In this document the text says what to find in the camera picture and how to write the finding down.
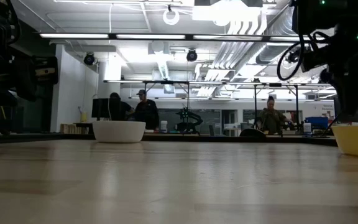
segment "table surface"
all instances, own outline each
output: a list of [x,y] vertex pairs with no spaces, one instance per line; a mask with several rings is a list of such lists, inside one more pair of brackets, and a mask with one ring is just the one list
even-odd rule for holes
[[358,223],[358,157],[307,144],[0,144],[0,223]]

